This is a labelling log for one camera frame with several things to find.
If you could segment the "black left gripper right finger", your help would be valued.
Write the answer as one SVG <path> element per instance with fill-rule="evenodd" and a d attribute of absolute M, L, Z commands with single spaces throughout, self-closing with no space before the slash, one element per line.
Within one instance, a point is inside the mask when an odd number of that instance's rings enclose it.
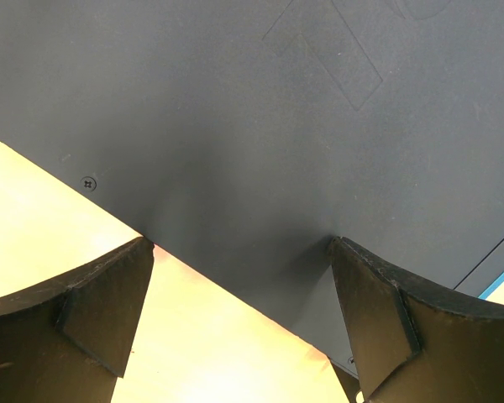
<path fill-rule="evenodd" d="M 356 368 L 349 401 L 504 402 L 504 305 L 391 264 L 348 238 L 328 256 Z"/>

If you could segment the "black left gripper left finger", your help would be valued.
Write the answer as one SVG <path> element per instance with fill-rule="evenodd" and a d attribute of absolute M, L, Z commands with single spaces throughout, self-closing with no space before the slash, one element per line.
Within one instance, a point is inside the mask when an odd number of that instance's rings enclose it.
<path fill-rule="evenodd" d="M 135 238 L 0 297 L 0 402 L 111 401 L 153 266 L 153 243 Z"/>

